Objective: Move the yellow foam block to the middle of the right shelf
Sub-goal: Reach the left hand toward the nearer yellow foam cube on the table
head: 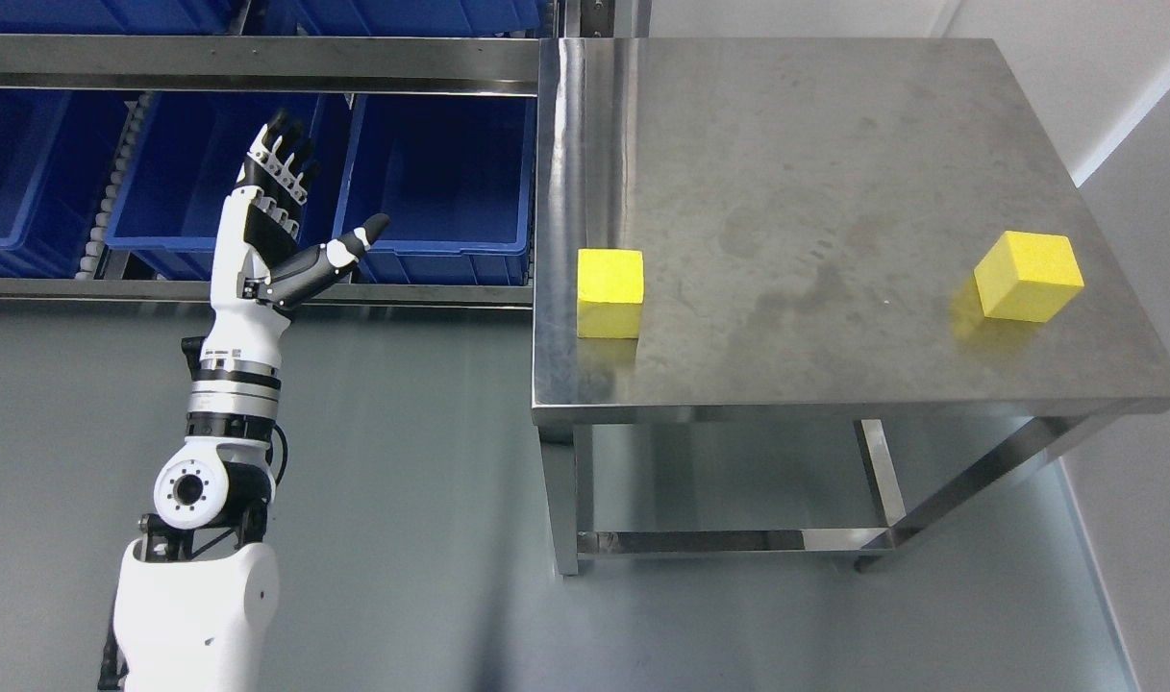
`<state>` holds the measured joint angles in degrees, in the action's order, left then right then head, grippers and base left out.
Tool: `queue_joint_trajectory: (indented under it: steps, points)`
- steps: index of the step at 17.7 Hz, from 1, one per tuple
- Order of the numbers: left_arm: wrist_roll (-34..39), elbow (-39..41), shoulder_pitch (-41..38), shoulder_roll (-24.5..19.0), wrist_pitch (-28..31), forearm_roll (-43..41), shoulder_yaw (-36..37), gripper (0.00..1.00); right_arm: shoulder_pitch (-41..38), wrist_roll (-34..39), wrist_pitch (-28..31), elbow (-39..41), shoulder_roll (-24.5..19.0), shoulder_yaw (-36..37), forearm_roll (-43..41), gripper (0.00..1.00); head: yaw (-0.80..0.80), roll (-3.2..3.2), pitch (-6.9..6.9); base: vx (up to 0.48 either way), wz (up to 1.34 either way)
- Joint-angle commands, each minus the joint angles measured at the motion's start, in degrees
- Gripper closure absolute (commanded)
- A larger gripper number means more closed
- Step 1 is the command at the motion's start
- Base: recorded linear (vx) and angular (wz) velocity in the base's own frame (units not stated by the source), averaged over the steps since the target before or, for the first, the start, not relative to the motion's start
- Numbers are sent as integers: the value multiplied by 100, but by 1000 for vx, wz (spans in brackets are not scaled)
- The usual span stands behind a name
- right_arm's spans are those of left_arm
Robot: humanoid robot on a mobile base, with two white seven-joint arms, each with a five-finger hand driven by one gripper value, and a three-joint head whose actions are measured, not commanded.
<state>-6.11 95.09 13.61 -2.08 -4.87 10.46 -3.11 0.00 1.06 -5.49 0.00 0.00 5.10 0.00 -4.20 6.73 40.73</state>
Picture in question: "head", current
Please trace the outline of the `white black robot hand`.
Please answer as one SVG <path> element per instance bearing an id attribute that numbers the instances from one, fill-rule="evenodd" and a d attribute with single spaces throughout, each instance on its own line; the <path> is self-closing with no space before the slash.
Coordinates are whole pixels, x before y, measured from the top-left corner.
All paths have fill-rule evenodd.
<path id="1" fill-rule="evenodd" d="M 314 141 L 285 110 L 255 135 L 223 198 L 212 254 L 212 326 L 197 356 L 209 368 L 234 359 L 277 371 L 280 343 L 296 308 L 355 270 L 381 239 L 390 215 L 369 215 L 326 241 L 300 248 L 304 208 L 319 165 Z"/>

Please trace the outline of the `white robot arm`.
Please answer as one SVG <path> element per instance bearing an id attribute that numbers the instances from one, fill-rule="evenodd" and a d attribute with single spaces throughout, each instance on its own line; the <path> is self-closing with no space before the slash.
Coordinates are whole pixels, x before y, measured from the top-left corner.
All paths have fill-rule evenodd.
<path id="1" fill-rule="evenodd" d="M 277 486 L 278 340 L 208 334 L 183 347 L 186 432 L 121 560 L 98 670 L 104 691 L 255 691 L 280 601 L 277 559 L 264 543 Z"/>

